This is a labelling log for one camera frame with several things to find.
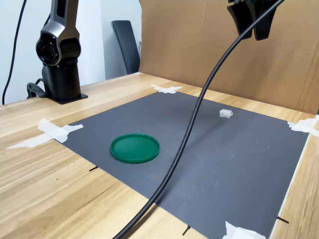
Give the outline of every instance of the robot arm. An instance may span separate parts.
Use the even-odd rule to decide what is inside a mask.
[[[53,0],[50,22],[43,27],[36,53],[44,65],[58,67],[81,54],[80,34],[76,29],[78,0]]]
[[[50,21],[41,30],[36,53],[43,63],[45,97],[66,104],[86,98],[81,93],[78,57],[80,34],[76,29],[78,0],[52,0]],[[39,87],[28,85],[28,93],[39,95]]]

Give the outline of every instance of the wooden table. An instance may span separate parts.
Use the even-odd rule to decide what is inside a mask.
[[[51,140],[35,148],[5,149],[37,136],[42,118],[63,126],[156,92],[198,96],[200,88],[146,74],[133,74],[82,87],[89,98],[67,105],[33,98],[0,107],[0,237],[5,239],[112,238],[147,199],[92,163]],[[298,122],[313,115],[208,91],[208,100]],[[319,138],[309,136],[274,239],[319,238]],[[164,209],[153,205],[130,238],[205,238]]]

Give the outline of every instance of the power cord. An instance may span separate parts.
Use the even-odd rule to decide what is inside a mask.
[[[222,56],[222,58],[218,61],[217,65],[215,66],[215,68],[213,69],[213,71],[211,72],[211,74],[209,75],[205,85],[203,86],[203,89],[197,99],[194,111],[191,115],[187,130],[185,132],[184,138],[181,142],[181,145],[178,149],[178,152],[175,156],[175,159],[172,163],[172,165],[170,166],[166,176],[164,177],[163,181],[161,182],[161,184],[159,185],[159,187],[156,189],[156,191],[154,192],[154,194],[151,196],[151,198],[149,199],[149,201],[142,207],[142,209],[133,217],[133,219],[118,233],[116,234],[115,237],[113,237],[113,239],[120,239],[122,238],[138,221],[139,219],[142,218],[142,216],[147,212],[147,210],[151,207],[151,205],[156,201],[156,199],[159,197],[159,195],[161,194],[161,192],[164,190],[165,186],[167,185],[169,179],[171,178],[174,170],[176,169],[176,166],[179,162],[179,159],[184,151],[184,148],[186,146],[186,143],[188,141],[190,132],[193,128],[200,104],[204,98],[204,95],[210,85],[210,82],[212,81],[212,79],[214,78],[214,76],[216,75],[217,71],[219,70],[220,66],[223,64],[223,62],[226,60],[226,58],[228,57],[228,55],[234,50],[234,48],[239,44],[239,42],[245,38],[245,35],[252,30],[257,23],[260,22],[260,20],[262,20],[264,17],[266,17],[268,14],[270,14],[272,11],[274,11],[284,0],[278,0],[277,2],[275,2],[264,14],[262,14],[258,19],[256,19],[235,41],[234,43],[228,48],[228,50],[225,52],[225,54]]]
[[[8,77],[8,80],[7,80],[6,85],[4,87],[3,94],[2,94],[2,105],[4,105],[5,93],[6,93],[6,90],[8,89],[8,86],[9,86],[9,83],[10,83],[10,80],[11,80],[11,75],[12,75],[12,70],[13,70],[13,65],[14,65],[16,41],[18,39],[18,34],[19,34],[19,29],[20,29],[20,24],[21,24],[21,19],[22,19],[22,15],[23,15],[25,4],[26,4],[26,0],[23,1],[21,12],[20,12],[20,16],[19,16],[18,25],[17,25],[16,31],[15,31],[15,37],[14,37],[14,43],[13,43],[13,53],[12,53],[12,59],[11,59],[11,67],[10,67],[9,77]]]

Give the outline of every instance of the white tape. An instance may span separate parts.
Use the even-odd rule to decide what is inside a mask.
[[[314,136],[319,137],[319,130],[314,129],[314,126],[318,122],[318,120],[319,116],[316,116],[314,119],[300,120],[298,123],[288,122],[288,124],[293,131],[310,133]]]
[[[75,125],[75,126],[65,125],[63,127],[58,127],[52,124],[50,121],[47,121],[46,119],[42,119],[39,122],[38,129],[43,131],[44,132],[43,134],[34,138],[27,139],[24,142],[17,143],[8,148],[21,148],[21,147],[33,148],[33,147],[36,147],[37,145],[46,143],[51,139],[56,139],[60,143],[64,143],[67,140],[68,134],[70,132],[73,132],[80,128],[83,128],[83,125],[81,124]]]
[[[265,236],[262,236],[257,232],[234,227],[228,222],[226,222],[226,231],[227,235],[225,235],[222,239],[266,239]]]
[[[225,118],[230,118],[233,116],[233,112],[231,110],[225,110],[225,109],[222,109],[219,111],[219,116],[220,117],[225,117]]]
[[[155,90],[158,90],[159,92],[162,92],[162,93],[171,93],[171,94],[175,94],[177,90],[183,88],[183,86],[178,86],[178,87],[174,87],[174,86],[171,86],[169,88],[163,88],[163,87],[159,87],[159,86],[156,86],[156,85],[151,85],[154,87]]]

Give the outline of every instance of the white wall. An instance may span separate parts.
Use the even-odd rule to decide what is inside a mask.
[[[104,44],[105,77],[111,79],[126,75],[120,46],[111,27],[111,21],[131,21],[137,46],[142,40],[142,9],[139,0],[101,0]]]
[[[13,40],[23,0],[3,1],[0,8],[0,93],[6,84]],[[105,80],[100,0],[79,0],[77,29],[82,47],[79,57],[81,85]],[[26,84],[41,78],[42,63],[35,44],[51,9],[51,0],[28,0],[24,9],[16,46],[15,62],[5,102],[27,97]]]

